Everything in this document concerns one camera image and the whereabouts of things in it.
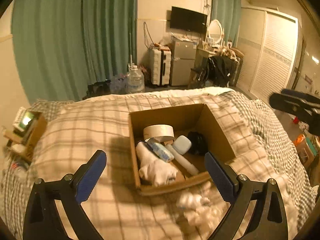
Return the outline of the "open brown cardboard box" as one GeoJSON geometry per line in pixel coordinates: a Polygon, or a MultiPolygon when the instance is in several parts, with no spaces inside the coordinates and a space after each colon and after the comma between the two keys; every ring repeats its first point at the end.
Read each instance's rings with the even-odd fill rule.
{"type": "Polygon", "coordinates": [[[143,140],[143,129],[151,125],[170,125],[173,127],[175,137],[187,135],[189,132],[199,132],[204,136],[209,152],[219,161],[227,163],[235,158],[235,150],[227,139],[227,132],[222,129],[222,121],[218,119],[218,113],[214,111],[213,105],[201,103],[132,112],[129,114],[129,132],[133,177],[137,191],[143,196],[170,193],[210,180],[204,156],[191,153],[186,153],[185,157],[195,165],[199,174],[192,176],[177,161],[173,161],[171,165],[178,169],[174,182],[169,185],[153,186],[142,180],[138,174],[140,161],[136,154],[136,145],[143,140]]]}

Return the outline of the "black bag on floor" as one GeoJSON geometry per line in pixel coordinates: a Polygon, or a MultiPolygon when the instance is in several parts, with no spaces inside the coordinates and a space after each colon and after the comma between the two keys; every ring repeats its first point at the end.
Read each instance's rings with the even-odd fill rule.
{"type": "Polygon", "coordinates": [[[110,80],[105,80],[88,85],[86,95],[82,99],[86,100],[88,98],[111,94],[110,84],[110,80]]]}

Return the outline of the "blue white tube pack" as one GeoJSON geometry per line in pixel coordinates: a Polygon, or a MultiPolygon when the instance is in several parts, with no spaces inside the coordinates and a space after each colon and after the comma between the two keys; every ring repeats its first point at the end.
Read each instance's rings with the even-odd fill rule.
{"type": "Polygon", "coordinates": [[[168,163],[174,159],[174,155],[155,138],[148,138],[145,140],[145,142],[152,149],[154,154],[164,162],[168,163]]]}

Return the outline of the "light green side curtain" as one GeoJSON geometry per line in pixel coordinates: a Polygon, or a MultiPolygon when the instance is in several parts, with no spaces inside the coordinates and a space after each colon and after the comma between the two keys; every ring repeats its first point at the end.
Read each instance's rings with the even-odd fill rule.
{"type": "Polygon", "coordinates": [[[212,0],[211,20],[218,20],[224,29],[223,40],[236,47],[241,17],[241,0],[212,0]]]}

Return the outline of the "white oval vanity mirror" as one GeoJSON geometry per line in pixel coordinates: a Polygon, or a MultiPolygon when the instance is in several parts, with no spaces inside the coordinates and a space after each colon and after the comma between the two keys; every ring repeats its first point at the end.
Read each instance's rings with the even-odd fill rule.
{"type": "Polygon", "coordinates": [[[224,29],[219,22],[219,20],[214,19],[210,22],[207,28],[207,36],[206,36],[206,42],[210,46],[215,46],[221,43],[224,36],[224,29]]]}

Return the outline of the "large green curtain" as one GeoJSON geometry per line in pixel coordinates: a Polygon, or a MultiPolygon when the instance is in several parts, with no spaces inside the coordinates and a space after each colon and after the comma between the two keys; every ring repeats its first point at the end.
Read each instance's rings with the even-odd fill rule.
{"type": "Polygon", "coordinates": [[[81,100],[137,58],[137,0],[15,0],[11,31],[30,103],[81,100]]]}

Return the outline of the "white sock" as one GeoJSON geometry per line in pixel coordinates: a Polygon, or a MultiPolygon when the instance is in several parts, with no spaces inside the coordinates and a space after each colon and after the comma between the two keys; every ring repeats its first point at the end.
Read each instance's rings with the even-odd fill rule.
{"type": "Polygon", "coordinates": [[[157,157],[146,142],[137,144],[136,154],[140,161],[138,174],[143,180],[153,186],[168,185],[176,180],[178,169],[157,157]]]}

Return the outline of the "white tape roll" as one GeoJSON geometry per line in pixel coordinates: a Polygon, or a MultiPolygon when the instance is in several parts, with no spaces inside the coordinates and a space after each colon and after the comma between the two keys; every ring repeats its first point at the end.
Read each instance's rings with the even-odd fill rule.
{"type": "Polygon", "coordinates": [[[159,142],[174,139],[174,129],[170,125],[151,125],[143,129],[144,140],[154,138],[159,142]]]}

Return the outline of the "round black compact mirror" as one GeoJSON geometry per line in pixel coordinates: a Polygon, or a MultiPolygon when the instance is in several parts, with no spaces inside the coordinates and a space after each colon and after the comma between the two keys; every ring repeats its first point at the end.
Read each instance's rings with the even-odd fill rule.
{"type": "Polygon", "coordinates": [[[204,156],[208,152],[207,142],[201,133],[190,131],[187,138],[191,142],[191,147],[189,149],[191,154],[204,156]]]}

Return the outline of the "large clear water jug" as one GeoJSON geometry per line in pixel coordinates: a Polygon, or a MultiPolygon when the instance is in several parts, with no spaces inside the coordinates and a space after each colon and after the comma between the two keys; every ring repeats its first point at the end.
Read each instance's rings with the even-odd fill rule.
{"type": "Polygon", "coordinates": [[[144,74],[137,65],[128,66],[127,92],[130,94],[143,93],[145,91],[144,74]]]}

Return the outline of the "silver mini fridge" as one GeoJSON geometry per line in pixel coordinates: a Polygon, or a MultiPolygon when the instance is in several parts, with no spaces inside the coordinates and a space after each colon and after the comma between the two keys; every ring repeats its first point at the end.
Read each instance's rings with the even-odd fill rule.
{"type": "Polygon", "coordinates": [[[171,44],[171,86],[186,86],[188,84],[195,57],[196,44],[190,41],[173,40],[171,44]]]}

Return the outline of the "small light blue case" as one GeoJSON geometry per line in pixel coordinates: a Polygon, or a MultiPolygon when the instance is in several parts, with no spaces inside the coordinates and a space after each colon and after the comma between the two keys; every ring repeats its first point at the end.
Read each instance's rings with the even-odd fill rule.
{"type": "Polygon", "coordinates": [[[186,154],[192,147],[192,142],[184,135],[180,135],[172,144],[173,148],[181,155],[186,154]]]}

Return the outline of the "white plastic tube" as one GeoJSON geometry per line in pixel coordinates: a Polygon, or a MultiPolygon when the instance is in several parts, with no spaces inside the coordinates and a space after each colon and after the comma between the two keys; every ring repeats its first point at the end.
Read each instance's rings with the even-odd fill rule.
{"type": "Polygon", "coordinates": [[[181,154],[179,154],[171,144],[166,144],[165,146],[174,156],[175,160],[183,167],[186,169],[186,171],[191,174],[192,176],[195,176],[199,174],[199,170],[192,164],[190,163],[185,157],[181,154]]]}

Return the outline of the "white hard suitcase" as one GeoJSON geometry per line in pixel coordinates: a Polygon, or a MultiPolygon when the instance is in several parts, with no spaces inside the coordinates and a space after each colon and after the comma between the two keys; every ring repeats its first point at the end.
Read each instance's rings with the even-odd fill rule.
{"type": "Polygon", "coordinates": [[[157,86],[165,86],[170,81],[171,51],[164,49],[149,49],[149,67],[151,70],[151,83],[157,86]]]}

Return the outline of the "white lace cloth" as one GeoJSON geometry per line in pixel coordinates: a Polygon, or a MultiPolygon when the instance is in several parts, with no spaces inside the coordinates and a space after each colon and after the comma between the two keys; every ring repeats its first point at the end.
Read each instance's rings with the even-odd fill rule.
{"type": "Polygon", "coordinates": [[[230,207],[215,188],[206,189],[201,193],[185,191],[178,198],[176,205],[182,210],[189,225],[205,231],[216,229],[230,207]]]}

